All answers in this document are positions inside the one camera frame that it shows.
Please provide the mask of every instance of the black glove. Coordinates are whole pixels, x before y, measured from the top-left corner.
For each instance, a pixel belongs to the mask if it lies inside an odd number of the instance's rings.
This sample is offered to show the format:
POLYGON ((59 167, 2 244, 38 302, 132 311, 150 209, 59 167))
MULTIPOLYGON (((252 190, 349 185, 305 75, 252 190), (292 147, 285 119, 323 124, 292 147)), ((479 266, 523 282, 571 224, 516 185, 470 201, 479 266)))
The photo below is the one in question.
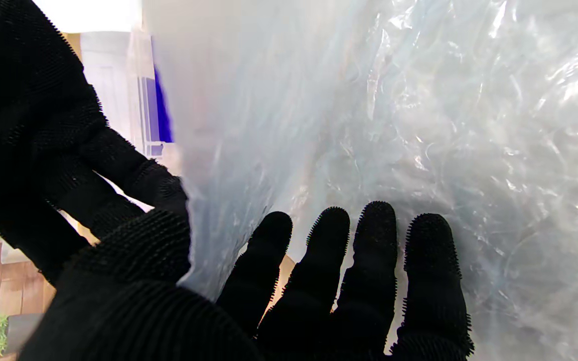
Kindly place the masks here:
POLYGON ((383 348, 394 316, 397 244, 387 203, 363 211, 335 311, 349 232, 340 208, 321 214, 307 254, 259 326, 291 237, 289 217, 271 213, 261 222, 218 306, 175 286, 189 269, 189 231, 184 217, 156 209, 83 251, 19 359, 432 361, 473 350, 452 234, 438 215, 411 225, 408 302, 390 356, 383 348))
POLYGON ((0 235, 55 285, 88 246, 57 209, 103 238, 144 203, 185 215, 179 178, 108 128, 82 64, 32 0, 0 0, 0 235))
MULTIPOLYGON (((269 359, 380 359, 394 318, 394 210, 383 202, 363 210, 354 264, 331 312, 348 233, 347 213, 325 210, 282 298, 262 318, 291 237, 289 217, 271 214, 249 244, 254 253, 248 248, 238 259, 217 304, 269 359)), ((391 349, 394 358, 465 359, 473 343, 450 227, 439 215, 421 215, 411 224, 405 249, 409 288, 398 343, 391 349)))

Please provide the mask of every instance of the plastic wrap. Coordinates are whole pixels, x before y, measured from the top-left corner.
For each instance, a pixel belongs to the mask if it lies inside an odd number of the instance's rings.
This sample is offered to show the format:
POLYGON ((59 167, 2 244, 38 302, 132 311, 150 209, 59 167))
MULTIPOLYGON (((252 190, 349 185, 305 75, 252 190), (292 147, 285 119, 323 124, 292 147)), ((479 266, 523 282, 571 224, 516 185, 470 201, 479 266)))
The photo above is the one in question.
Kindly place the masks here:
POLYGON ((401 248, 419 213, 452 225, 472 359, 578 360, 578 2, 144 6, 190 195, 184 285, 215 298, 268 211, 298 261, 321 210, 381 199, 401 248))

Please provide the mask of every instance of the textured black glove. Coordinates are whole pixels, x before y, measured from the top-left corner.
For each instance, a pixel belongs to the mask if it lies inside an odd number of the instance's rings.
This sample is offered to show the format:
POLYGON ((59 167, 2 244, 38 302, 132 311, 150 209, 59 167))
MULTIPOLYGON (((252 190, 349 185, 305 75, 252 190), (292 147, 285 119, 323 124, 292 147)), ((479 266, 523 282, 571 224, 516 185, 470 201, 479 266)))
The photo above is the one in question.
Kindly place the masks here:
MULTIPOLYGON (((325 210, 282 298, 262 318, 291 238, 291 220, 273 213, 255 231, 217 303, 255 338, 268 359, 384 357, 396 292, 393 208, 374 202, 363 210, 353 243, 354 264, 345 273, 338 307, 331 312, 348 233, 346 211, 325 210)), ((465 359, 473 351, 470 320, 452 232, 441 216, 421 215, 412 222, 405 270, 409 287, 393 357, 465 359)))
POLYGON ((438 215, 411 224, 409 288, 393 355, 383 355, 394 316, 397 244, 387 203, 363 211, 338 307, 331 312, 349 217, 325 210, 282 298, 262 318, 291 237, 271 213, 254 231, 217 301, 177 288, 189 269, 186 218, 153 210, 85 251, 20 360, 48 359, 424 359, 463 360, 473 350, 451 231, 438 215))
POLYGON ((144 212, 186 213, 179 178, 106 125, 82 64, 32 0, 0 0, 0 235, 53 283, 88 246, 57 213, 103 238, 144 212))

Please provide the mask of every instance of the crumpled plastic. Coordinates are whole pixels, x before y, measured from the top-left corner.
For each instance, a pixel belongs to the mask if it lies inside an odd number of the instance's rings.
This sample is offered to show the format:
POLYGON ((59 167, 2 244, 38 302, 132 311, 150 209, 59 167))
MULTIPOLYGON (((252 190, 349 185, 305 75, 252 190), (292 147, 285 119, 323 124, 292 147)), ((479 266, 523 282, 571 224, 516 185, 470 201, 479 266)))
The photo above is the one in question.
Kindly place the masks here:
POLYGON ((415 215, 451 224, 472 359, 578 360, 578 2, 151 0, 144 18, 190 196, 181 284, 215 299, 271 210, 299 261, 321 210, 384 200, 401 249, 415 215))

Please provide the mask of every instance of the white wall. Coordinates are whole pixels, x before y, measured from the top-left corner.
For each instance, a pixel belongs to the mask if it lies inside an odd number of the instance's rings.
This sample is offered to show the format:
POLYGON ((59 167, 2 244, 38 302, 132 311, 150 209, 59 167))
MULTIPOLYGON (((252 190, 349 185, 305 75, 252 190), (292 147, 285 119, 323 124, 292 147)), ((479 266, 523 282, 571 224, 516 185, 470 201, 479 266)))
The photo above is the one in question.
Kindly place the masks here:
POLYGON ((34 0, 61 32, 130 32, 142 23, 141 0, 34 0))

